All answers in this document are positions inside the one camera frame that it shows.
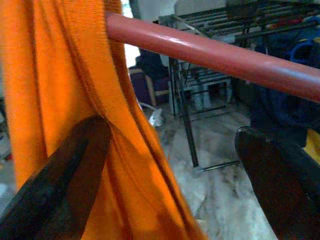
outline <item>yellow object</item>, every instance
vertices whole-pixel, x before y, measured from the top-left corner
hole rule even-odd
[[[98,113],[112,137],[82,239],[205,239],[136,102],[124,46],[108,39],[105,12],[120,0],[4,0],[0,11],[18,187]]]
[[[309,129],[304,150],[320,164],[320,135]]]

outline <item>concrete floor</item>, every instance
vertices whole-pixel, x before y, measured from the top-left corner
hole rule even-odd
[[[209,239],[276,239],[242,166],[196,173],[183,122],[169,113],[168,104],[160,107],[164,110],[165,122],[156,129],[163,149],[192,214]],[[249,125],[246,108],[230,106],[215,112],[220,115],[210,117],[212,112],[205,114],[200,116],[202,119],[192,122],[200,165],[208,167],[237,160],[234,135],[238,128]],[[13,171],[12,162],[0,166],[0,213],[14,196]]]

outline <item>red pipe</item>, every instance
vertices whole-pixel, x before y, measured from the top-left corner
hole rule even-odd
[[[320,70],[116,13],[108,36],[291,95],[320,102]]]

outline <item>orange fabric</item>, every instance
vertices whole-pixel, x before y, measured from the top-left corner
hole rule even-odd
[[[205,238],[137,105],[123,44],[107,38],[105,11],[120,13],[120,1],[4,0],[1,11],[18,187],[76,123],[99,113],[112,139],[82,239]]]

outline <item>red metal bar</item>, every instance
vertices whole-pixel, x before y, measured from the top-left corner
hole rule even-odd
[[[320,102],[319,69],[116,13],[106,28],[113,40]]]

